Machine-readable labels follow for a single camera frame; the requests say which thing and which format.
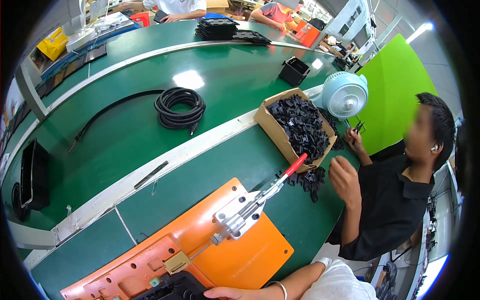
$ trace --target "red stool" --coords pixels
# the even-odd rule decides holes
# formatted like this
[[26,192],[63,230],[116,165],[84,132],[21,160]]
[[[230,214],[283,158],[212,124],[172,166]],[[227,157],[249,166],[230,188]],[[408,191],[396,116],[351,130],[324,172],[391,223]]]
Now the red stool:
[[130,19],[135,22],[142,22],[143,27],[150,26],[150,19],[148,18],[148,12],[140,12],[130,16]]

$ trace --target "hand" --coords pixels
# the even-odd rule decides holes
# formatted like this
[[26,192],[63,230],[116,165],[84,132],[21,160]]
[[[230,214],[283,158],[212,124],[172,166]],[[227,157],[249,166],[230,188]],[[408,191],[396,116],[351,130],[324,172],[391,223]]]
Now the hand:
[[285,26],[285,24],[275,22],[274,26],[275,26],[277,29],[281,30],[282,32],[287,31],[287,27]]
[[204,292],[207,298],[227,297],[228,300],[256,300],[262,299],[260,289],[239,289],[217,287]]
[[353,127],[348,128],[345,134],[343,135],[343,139],[345,140],[345,142],[348,143],[350,148],[352,148],[352,150],[355,151],[355,153],[357,154],[364,153],[365,148],[363,147],[363,144],[361,142],[360,133],[355,133],[355,131],[353,130],[354,130]]
[[184,17],[183,17],[182,14],[169,14],[168,16],[163,17],[163,19],[161,19],[160,22],[169,23],[169,22],[180,21],[180,20],[183,20],[183,19],[184,19]]
[[119,8],[120,8],[120,10],[122,10],[122,11],[124,11],[124,10],[129,10],[129,9],[131,9],[130,3],[128,3],[128,2],[120,2]]
[[361,207],[361,193],[357,170],[349,161],[337,156],[330,160],[328,177],[336,193],[343,201],[347,209],[357,209]]

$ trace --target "red clamp handle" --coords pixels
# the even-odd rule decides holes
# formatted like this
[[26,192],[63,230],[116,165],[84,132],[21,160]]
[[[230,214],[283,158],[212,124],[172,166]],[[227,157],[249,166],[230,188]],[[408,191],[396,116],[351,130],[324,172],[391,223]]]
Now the red clamp handle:
[[303,162],[305,161],[305,159],[307,159],[307,154],[304,153],[302,154],[299,159],[297,159],[296,162],[293,163],[293,165],[291,165],[286,171],[285,173],[283,173],[283,175],[287,174],[288,176],[292,175],[293,172],[295,172],[301,164],[303,164]]

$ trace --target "silver bracelet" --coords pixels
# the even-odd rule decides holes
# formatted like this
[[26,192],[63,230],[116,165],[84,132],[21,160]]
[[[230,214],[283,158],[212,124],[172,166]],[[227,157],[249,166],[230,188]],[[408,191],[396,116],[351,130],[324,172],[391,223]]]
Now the silver bracelet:
[[267,287],[271,286],[272,284],[278,284],[279,286],[282,287],[283,295],[285,296],[284,300],[287,300],[287,289],[285,288],[285,286],[280,281],[270,281],[269,283],[267,283],[265,285],[265,287],[267,288]]

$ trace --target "yellow bag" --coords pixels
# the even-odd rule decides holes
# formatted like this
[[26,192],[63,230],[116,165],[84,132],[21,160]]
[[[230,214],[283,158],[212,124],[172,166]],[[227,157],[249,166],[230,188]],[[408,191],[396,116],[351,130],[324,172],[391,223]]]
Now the yellow bag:
[[61,27],[49,34],[40,44],[38,50],[45,54],[49,59],[55,61],[57,57],[66,49],[68,37],[63,34]]

